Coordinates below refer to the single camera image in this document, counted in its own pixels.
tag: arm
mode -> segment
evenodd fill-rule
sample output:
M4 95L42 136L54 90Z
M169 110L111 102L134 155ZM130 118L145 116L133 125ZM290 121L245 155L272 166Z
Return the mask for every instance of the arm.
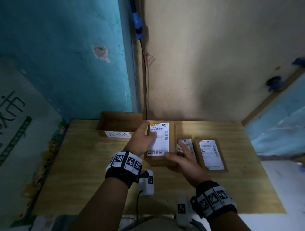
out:
M169 152L165 153L165 157L168 160L177 163L175 167L169 169L182 173L187 181L195 188L200 183L211 180L207 171L198 165L187 146L181 141L178 141L178 144L182 148L183 153L179 153L179 155ZM251 231L237 213L231 211L214 218L210 222L210 228L212 231Z
M142 124L132 135L123 151L141 156L155 139L156 134L145 135L149 123ZM125 207L128 186L124 182L109 177L81 210L69 231L117 231Z

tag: person's right hand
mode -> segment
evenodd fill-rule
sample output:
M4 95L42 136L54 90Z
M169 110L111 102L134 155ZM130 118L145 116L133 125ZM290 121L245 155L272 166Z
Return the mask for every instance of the person's right hand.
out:
M187 146L181 141L178 141L178 144L182 148L183 153L178 152L179 155L176 155L171 152L166 152L164 154L166 159L177 163L176 166L168 167L168 169L182 173L193 187L196 187L203 181L211 180L207 171L198 165Z

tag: wood grain surface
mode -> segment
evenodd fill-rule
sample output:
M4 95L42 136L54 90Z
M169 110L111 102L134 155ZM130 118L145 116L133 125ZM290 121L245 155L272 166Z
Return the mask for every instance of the wood grain surface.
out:
M42 188L33 214L78 214L104 180L110 158L126 138L101 137L97 120L73 120ZM241 123L175 121L178 138L215 137L228 173L213 177L225 187L239 213L286 213ZM177 198L195 195L180 173L165 167L143 169L154 173L155 193L139 199L139 214L176 214ZM135 214L137 184L128 192L124 214Z

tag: hand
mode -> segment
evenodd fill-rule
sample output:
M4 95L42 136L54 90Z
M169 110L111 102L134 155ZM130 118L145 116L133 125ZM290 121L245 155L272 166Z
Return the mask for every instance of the hand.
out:
M196 187L203 181L211 180L207 171L198 165L187 146L181 141L178 141L178 144L182 148L183 153L178 152L178 155L176 155L171 152L166 152L164 154L166 159L177 163L175 167L168 167L168 169L182 173L193 187Z
M141 124L141 126L132 134L123 151L129 151L138 157L147 152L148 147L157 137L156 132L151 133L149 136L145 135L148 125L149 123Z

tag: white floor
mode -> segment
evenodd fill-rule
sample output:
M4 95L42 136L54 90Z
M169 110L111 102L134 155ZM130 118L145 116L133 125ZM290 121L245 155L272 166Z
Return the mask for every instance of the white floor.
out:
M262 165L287 214L240 214L239 216L252 231L303 231L305 227L305 174L301 173L299 166L292 161L262 161ZM193 218L201 221L208 231L211 230L205 219L201 220L198 215L194 215ZM50 222L49 227L43 228L45 221L42 217L39 217L35 223L32 231L51 230ZM130 223L132 220L122 219L120 227Z

